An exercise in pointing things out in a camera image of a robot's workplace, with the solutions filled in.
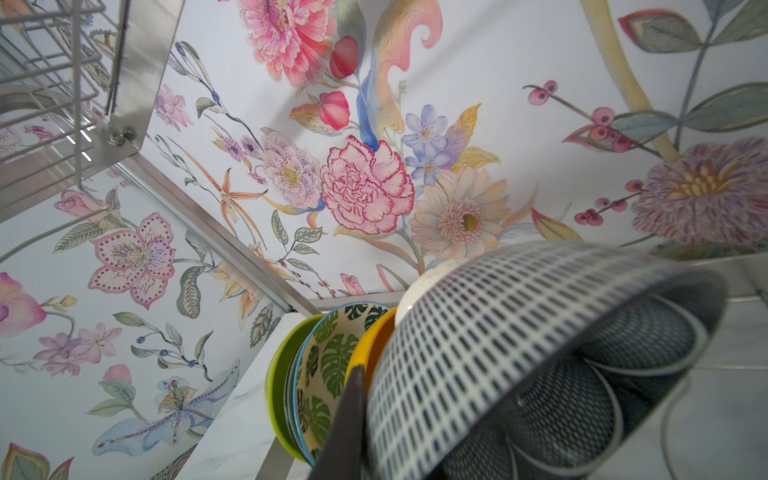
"wallpaper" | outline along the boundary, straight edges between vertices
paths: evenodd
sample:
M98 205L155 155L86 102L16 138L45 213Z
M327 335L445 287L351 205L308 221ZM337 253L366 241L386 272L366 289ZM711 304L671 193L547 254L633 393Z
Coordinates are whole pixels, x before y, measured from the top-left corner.
M308 298L529 240L766 249L761 0L184 9L142 153Z
M0 228L0 478L172 478L284 312L117 171L84 187Z

